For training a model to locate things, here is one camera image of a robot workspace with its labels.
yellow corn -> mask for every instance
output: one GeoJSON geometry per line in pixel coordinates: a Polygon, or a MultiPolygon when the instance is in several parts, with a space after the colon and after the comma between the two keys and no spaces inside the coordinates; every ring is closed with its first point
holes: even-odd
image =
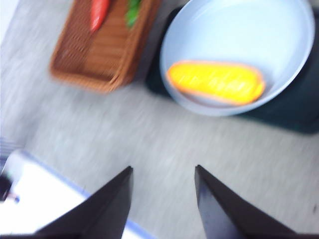
{"type": "Polygon", "coordinates": [[[261,73],[243,64],[181,61],[169,68],[167,76],[181,92],[234,105],[255,101],[265,89],[261,73]]]}

blue edge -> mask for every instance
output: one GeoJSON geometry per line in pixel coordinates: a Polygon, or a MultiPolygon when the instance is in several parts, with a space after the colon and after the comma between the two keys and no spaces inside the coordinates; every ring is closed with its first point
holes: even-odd
{"type": "MultiPolygon", "coordinates": [[[[67,178],[63,177],[62,175],[60,175],[58,172],[54,171],[52,168],[48,167],[47,165],[45,165],[44,163],[42,163],[41,161],[39,161],[38,159],[36,159],[33,155],[31,155],[30,153],[24,151],[24,150],[20,150],[21,154],[24,154],[27,158],[35,161],[37,164],[39,164],[41,167],[43,167],[44,169],[46,169],[48,172],[50,172],[51,174],[53,174],[55,177],[57,177],[58,179],[60,179],[62,182],[64,182],[66,185],[68,185],[70,188],[74,189],[75,191],[77,191],[78,193],[82,194],[84,197],[88,198],[91,195],[86,192],[84,189],[80,188],[79,186],[77,186],[76,184],[72,183],[70,180],[68,180],[67,178]]],[[[134,232],[136,235],[138,235],[139,237],[143,238],[143,239],[154,239],[155,237],[151,236],[150,234],[148,234],[147,232],[145,232],[138,224],[127,220],[125,227],[128,228],[129,230],[131,230],[132,232],[134,232]]]]}

brown basket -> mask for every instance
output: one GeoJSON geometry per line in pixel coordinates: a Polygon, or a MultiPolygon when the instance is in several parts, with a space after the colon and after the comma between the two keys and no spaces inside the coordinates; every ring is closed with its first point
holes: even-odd
{"type": "Polygon", "coordinates": [[[53,76],[69,83],[109,92],[132,81],[160,0],[142,0],[129,29],[128,0],[111,0],[101,28],[90,32],[91,0],[74,0],[51,58],[53,76]]]}

large bowl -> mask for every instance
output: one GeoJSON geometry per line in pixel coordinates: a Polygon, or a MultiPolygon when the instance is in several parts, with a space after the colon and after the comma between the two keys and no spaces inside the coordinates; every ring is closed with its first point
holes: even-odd
{"type": "Polygon", "coordinates": [[[170,95],[187,109],[211,116],[240,114],[270,101],[302,69],[315,37],[306,0],[191,0],[175,17],[160,53],[160,71],[170,95]],[[167,80],[180,60],[244,63],[261,71],[262,96],[244,106],[184,94],[167,80]]]}

dark green mat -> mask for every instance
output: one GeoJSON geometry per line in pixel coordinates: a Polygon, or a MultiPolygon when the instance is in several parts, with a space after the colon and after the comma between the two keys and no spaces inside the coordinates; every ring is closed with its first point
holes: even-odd
{"type": "MultiPolygon", "coordinates": [[[[146,86],[153,93],[170,97],[160,76],[160,47],[169,24],[180,8],[172,11],[153,59],[146,86]]],[[[277,97],[268,103],[241,114],[247,119],[284,127],[302,133],[319,132],[319,10],[314,9],[316,17],[316,36],[310,56],[301,72],[293,82],[277,97]]]]}

